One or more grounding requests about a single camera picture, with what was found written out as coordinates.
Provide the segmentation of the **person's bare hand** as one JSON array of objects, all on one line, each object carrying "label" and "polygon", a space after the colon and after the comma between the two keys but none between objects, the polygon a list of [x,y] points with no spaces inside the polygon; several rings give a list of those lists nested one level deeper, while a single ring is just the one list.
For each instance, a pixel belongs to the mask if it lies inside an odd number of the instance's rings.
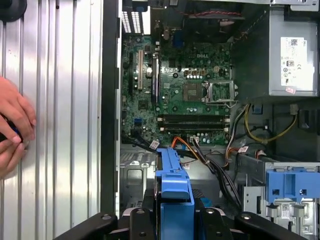
[{"label": "person's bare hand", "polygon": [[12,172],[35,139],[36,113],[29,101],[8,79],[0,78],[0,177]]}]

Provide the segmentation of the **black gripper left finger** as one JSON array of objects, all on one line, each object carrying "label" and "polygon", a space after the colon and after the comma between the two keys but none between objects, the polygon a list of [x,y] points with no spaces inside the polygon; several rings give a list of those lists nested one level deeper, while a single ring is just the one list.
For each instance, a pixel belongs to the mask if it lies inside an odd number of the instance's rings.
[{"label": "black gripper left finger", "polygon": [[155,240],[154,194],[144,193],[140,206],[127,208],[121,217],[99,212],[72,227],[56,240]]}]

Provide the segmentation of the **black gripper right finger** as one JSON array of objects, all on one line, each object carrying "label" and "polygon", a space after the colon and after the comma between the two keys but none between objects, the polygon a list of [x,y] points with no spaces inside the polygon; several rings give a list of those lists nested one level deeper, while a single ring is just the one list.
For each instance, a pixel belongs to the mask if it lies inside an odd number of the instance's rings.
[{"label": "black gripper right finger", "polygon": [[302,237],[252,212],[233,219],[209,204],[203,193],[192,190],[195,200],[195,240],[300,240]]}]

